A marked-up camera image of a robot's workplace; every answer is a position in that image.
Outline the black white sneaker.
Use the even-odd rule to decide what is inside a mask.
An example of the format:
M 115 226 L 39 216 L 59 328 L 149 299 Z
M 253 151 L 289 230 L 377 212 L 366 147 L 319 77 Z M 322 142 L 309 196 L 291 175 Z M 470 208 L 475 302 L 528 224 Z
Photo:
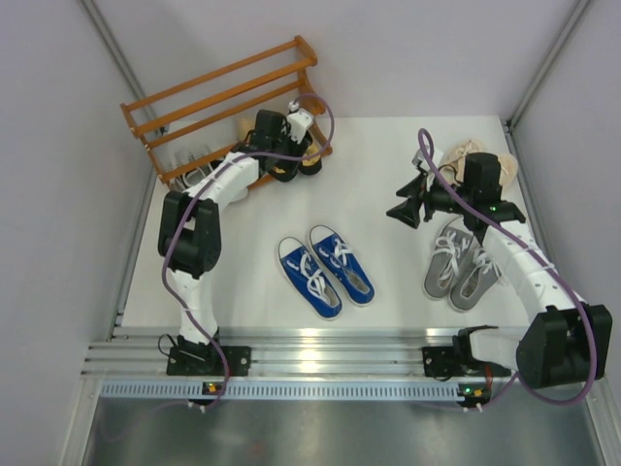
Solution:
M 227 164 L 222 170 L 217 170 L 213 179 L 209 197 L 218 204 L 238 202 L 248 193 L 249 172 L 242 163 Z
M 204 180 L 210 173 L 211 170 L 209 168 L 198 167 L 192 169 L 176 178 L 177 187 L 179 191 L 189 189 Z

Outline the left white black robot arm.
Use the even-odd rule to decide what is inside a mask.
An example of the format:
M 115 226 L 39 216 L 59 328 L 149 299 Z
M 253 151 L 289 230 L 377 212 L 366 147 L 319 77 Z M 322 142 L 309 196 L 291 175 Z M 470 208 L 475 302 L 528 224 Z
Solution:
M 157 248 L 164 259 L 162 282 L 180 303 L 180 331 L 168 351 L 169 376 L 220 376 L 247 347 L 221 347 L 212 298 L 213 270 L 222 249 L 220 214 L 247 194 L 279 162 L 299 165 L 312 144 L 313 115 L 296 104 L 287 114 L 261 110 L 254 127 L 229 149 L 203 180 L 168 193 L 163 201 Z

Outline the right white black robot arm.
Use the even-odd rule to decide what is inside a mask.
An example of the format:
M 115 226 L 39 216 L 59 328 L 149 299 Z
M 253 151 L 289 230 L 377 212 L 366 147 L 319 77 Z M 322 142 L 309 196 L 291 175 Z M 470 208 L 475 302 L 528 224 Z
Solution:
M 454 215 L 436 240 L 426 292 L 471 310 L 494 284 L 506 282 L 528 317 L 521 326 L 484 323 L 453 338 L 453 361 L 472 375 L 487 364 L 515 372 L 531 389 L 584 383 L 605 373 L 612 315 L 591 306 L 563 281 L 538 247 L 520 209 L 503 197 L 502 166 L 491 153 L 465 158 L 460 182 L 446 178 L 427 150 L 413 159 L 418 174 L 400 188 L 388 216 L 411 228 L 436 213 Z

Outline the gold loafer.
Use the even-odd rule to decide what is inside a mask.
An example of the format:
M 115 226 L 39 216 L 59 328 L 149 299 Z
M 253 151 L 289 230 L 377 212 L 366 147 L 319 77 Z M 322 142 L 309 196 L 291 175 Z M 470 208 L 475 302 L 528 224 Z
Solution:
M 311 143 L 304 153 L 304 156 L 312 155 L 318 151 L 318 145 Z M 299 165 L 299 172 L 304 176 L 314 176 L 322 169 L 321 156 L 303 160 Z
M 289 183 L 297 176 L 299 166 L 299 162 L 281 160 L 268 170 L 268 174 L 276 181 Z

